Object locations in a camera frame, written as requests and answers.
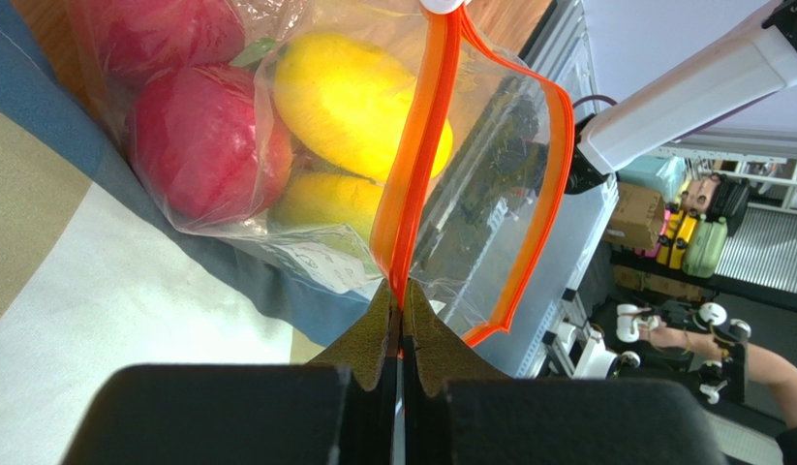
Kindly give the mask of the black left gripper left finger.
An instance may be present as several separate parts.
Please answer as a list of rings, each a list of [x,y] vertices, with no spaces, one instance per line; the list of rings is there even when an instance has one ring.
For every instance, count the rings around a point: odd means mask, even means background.
[[[345,375],[331,464],[389,464],[397,394],[398,311],[383,280],[365,313],[307,364]]]

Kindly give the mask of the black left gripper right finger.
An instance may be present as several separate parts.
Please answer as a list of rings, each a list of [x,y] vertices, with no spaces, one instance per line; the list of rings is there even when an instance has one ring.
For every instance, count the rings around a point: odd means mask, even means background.
[[[401,344],[407,462],[476,463],[488,441],[473,403],[481,387],[508,375],[439,319],[414,280],[405,293]]]

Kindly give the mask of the yellow mango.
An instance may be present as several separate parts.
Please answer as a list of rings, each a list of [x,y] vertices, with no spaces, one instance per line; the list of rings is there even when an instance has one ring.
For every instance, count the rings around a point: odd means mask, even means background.
[[[312,171],[291,180],[267,218],[280,231],[349,226],[368,244],[383,186],[352,175]]]

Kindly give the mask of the clear orange-zip bag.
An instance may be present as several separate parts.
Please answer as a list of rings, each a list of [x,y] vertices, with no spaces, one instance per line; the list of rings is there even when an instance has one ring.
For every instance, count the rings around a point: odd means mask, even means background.
[[[70,1],[93,105],[179,231],[508,331],[567,187],[567,92],[463,1]]]

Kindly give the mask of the yellow lemon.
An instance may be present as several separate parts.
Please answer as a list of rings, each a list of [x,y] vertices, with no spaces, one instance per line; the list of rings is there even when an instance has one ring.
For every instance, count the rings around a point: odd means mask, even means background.
[[[417,78],[383,48],[335,31],[291,40],[275,65],[273,97],[291,132],[352,173],[387,181]]]

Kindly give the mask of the red apple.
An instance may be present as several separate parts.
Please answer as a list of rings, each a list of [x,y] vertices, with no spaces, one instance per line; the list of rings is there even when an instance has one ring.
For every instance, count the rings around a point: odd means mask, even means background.
[[[249,72],[223,63],[162,72],[126,118],[129,158],[177,226],[240,222],[271,207],[291,174],[291,134],[255,108]]]

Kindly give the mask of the red pomegranate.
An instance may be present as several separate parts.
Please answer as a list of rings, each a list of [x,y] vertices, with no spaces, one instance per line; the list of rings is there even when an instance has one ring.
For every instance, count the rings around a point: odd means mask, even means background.
[[[246,39],[230,1],[69,1],[67,10],[101,73],[128,88],[165,69],[229,62]]]

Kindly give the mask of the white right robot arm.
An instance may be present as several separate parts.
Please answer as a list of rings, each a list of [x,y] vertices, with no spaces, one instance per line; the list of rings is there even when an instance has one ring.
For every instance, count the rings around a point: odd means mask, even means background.
[[[602,184],[637,157],[797,86],[797,1],[771,1],[622,102],[575,127],[565,191]]]

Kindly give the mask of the checkered pillow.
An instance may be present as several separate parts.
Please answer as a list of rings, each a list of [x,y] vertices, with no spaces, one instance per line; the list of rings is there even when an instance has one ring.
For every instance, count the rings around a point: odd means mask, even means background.
[[[140,363],[299,363],[366,310],[176,231],[0,1],[0,464],[56,464]]]

